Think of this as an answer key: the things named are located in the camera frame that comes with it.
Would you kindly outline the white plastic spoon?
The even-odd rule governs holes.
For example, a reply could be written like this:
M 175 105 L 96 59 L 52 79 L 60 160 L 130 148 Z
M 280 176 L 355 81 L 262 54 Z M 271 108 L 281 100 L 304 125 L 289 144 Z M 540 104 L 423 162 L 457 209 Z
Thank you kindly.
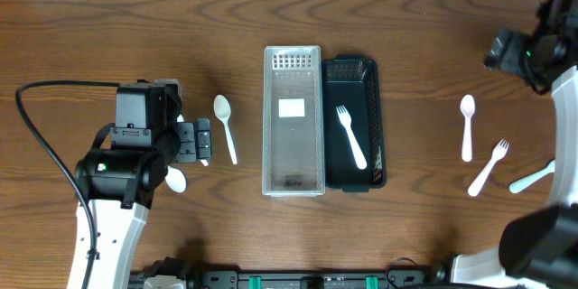
M 228 125 L 228 121 L 229 121 L 229 119 L 231 117 L 231 113 L 232 113 L 231 106 L 230 106 L 228 100 L 223 95 L 217 95 L 214 99 L 213 109 L 214 109 L 214 114 L 215 114 L 216 118 L 218 120 L 220 120 L 224 126 L 225 137 L 227 140 L 228 151 L 229 151 L 229 155 L 231 158 L 231 162 L 233 164 L 237 164 L 238 158 L 237 158 L 236 148 L 235 148 L 233 137 L 232 137 L 232 134 L 230 132 L 229 125 Z
M 177 117 L 177 122 L 184 122 L 184 116 L 183 115 L 179 115 Z M 200 162 L 204 165 L 204 166 L 209 166 L 209 161 L 208 160 L 200 160 Z
M 465 95 L 462 98 L 460 111 L 464 117 L 461 158 L 464 162 L 470 162 L 472 159 L 471 118 L 475 113 L 475 101 L 472 95 Z
M 183 171 L 169 165 L 165 175 L 165 182 L 169 188 L 177 193 L 183 193 L 187 189 L 187 178 Z

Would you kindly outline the white plastic fork slanted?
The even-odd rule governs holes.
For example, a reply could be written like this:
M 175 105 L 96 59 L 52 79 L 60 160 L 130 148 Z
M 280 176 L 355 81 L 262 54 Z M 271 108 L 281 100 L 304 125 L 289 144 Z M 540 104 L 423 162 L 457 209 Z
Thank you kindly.
M 480 173 L 475 177 L 471 185 L 469 186 L 467 193 L 471 197 L 476 197 L 480 194 L 485 182 L 487 181 L 493 167 L 495 164 L 504 158 L 508 152 L 509 142 L 505 139 L 501 139 L 497 145 L 494 147 L 491 153 L 491 157 L 486 165 L 482 168 Z

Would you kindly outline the white plastic fork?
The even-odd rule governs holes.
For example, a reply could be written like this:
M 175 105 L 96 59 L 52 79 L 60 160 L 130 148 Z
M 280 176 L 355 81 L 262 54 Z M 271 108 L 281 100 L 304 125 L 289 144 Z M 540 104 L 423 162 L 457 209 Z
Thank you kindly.
M 351 128 L 352 119 L 350 113 L 347 110 L 347 108 L 345 108 L 343 105 L 337 106 L 336 111 L 338 114 L 338 119 L 340 120 L 341 125 L 344 127 L 347 137 L 349 139 L 350 148 L 352 151 L 355 164 L 360 170 L 364 170 L 367 168 L 368 164 L 365 155 L 362 153 L 362 150 L 359 146 L 357 138 L 352 131 Z
M 528 188 L 529 186 L 531 186 L 535 182 L 539 181 L 543 177 L 547 176 L 550 173 L 554 173 L 554 172 L 555 172 L 555 160 L 552 160 L 542 170 L 539 170 L 539 171 L 534 172 L 532 174 L 529 174 L 528 176 L 525 176 L 525 177 L 523 177 L 517 181 L 512 182 L 509 185 L 508 189 L 511 193 L 520 193 L 521 191 Z

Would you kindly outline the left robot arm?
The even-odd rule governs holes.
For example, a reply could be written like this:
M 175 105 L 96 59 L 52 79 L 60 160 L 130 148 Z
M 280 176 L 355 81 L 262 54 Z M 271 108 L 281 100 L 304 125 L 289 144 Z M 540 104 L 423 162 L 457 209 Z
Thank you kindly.
M 207 164 L 210 121 L 185 121 L 176 79 L 138 81 L 117 88 L 116 120 L 103 126 L 76 166 L 89 207 L 77 210 L 77 238 L 68 286 L 125 288 L 155 189 L 167 182 L 182 192 L 178 163 Z

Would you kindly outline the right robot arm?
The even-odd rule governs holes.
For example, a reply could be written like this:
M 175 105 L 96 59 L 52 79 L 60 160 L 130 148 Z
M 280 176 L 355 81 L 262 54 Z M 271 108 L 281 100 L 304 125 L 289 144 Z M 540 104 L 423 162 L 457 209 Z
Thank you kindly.
M 511 221 L 499 245 L 458 255 L 437 279 L 459 287 L 577 286 L 577 0 L 546 0 L 531 34 L 508 29 L 484 59 L 555 103 L 555 170 L 546 206 Z

